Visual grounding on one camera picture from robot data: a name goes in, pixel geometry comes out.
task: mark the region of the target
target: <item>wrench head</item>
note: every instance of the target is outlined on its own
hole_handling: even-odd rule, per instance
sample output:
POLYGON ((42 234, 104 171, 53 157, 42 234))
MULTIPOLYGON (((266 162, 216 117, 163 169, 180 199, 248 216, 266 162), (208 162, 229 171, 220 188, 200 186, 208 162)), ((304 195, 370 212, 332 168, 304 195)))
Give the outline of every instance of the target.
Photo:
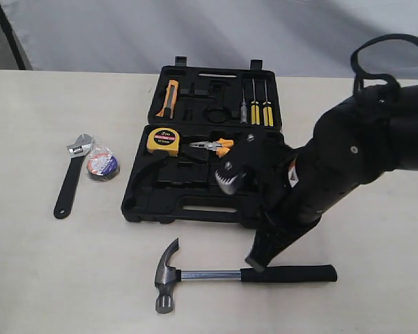
POLYGON ((173 310, 173 288, 180 278, 177 276, 176 268, 169 266, 169 261, 171 256, 179 248, 180 246, 177 238, 164 251, 156 269, 155 286, 160 293, 155 306, 156 312, 158 313, 165 314, 170 313, 173 310))
POLYGON ((77 137, 74 144, 68 145, 67 149, 70 152, 70 156, 82 157, 87 155, 90 152, 91 147, 93 146, 93 137, 88 134, 81 134, 77 137))

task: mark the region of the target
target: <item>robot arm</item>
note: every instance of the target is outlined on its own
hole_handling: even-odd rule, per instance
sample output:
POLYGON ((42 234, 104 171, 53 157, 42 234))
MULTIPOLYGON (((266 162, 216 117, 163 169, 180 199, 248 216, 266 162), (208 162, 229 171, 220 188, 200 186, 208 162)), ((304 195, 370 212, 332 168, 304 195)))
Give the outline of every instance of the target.
POLYGON ((356 50, 353 96, 319 119, 304 147, 292 149, 265 132, 251 132, 222 160, 216 178, 224 192, 235 193, 249 175, 260 186, 262 224, 246 258, 255 270, 263 271, 359 185, 387 171, 418 170, 418 86, 401 88, 390 74, 369 74, 357 62, 363 48, 393 39, 418 46, 418 38, 396 34, 356 50), (363 88, 363 79, 387 83, 363 88))

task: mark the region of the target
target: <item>table surface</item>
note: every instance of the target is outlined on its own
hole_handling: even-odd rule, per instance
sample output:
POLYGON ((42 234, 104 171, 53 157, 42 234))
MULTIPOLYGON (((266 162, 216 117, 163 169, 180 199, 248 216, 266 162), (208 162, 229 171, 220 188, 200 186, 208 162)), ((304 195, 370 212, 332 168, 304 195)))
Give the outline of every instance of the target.
MULTIPOLYGON (((0 334, 418 333, 418 172, 362 186, 276 264, 333 264, 337 283, 190 282, 155 311, 163 250, 172 265, 245 266, 254 231, 237 224, 128 223, 120 205, 156 75, 0 71, 0 334), (85 170, 71 215, 52 215, 69 154, 86 132, 121 162, 110 182, 85 170)), ((414 84, 416 81, 404 81, 414 84)), ((288 144, 350 95, 350 79, 278 78, 288 144)))

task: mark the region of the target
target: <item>tool case latch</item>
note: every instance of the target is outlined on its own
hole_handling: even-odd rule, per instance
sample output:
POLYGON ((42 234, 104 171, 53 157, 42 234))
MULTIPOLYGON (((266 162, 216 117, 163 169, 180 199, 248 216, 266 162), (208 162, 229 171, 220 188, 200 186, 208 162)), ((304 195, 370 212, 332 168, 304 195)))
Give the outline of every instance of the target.
POLYGON ((187 57, 184 56, 177 56, 175 57, 175 66, 187 66, 187 57))
POLYGON ((251 59, 249 69, 251 71, 260 71, 263 66, 263 61, 261 59, 251 59))

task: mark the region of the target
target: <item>black plastic tool case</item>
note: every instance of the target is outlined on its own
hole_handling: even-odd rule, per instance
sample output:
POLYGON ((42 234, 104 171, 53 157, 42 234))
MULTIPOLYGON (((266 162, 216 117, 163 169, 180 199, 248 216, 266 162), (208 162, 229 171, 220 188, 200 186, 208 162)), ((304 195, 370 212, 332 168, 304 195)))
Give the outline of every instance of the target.
POLYGON ((249 70, 227 70, 187 67, 185 57, 177 57, 174 66, 164 66, 148 112, 138 152, 121 206, 124 217, 131 222, 176 219, 241 223, 255 228, 259 222, 260 198, 254 183, 235 195, 223 193, 217 186, 215 171, 220 158, 213 151, 191 148, 196 141, 233 139, 262 127, 268 136, 282 141, 281 116, 275 75, 262 70, 262 61, 252 60, 249 70), (261 125, 251 125, 251 101, 260 106, 261 125), (163 107, 169 80, 178 81, 178 97, 173 118, 158 117, 163 107), (263 126, 265 82, 272 106, 274 124, 263 126), (245 92, 247 123, 240 123, 240 105, 245 92), (158 127, 179 133, 177 157, 165 151, 149 153, 148 135, 158 127))

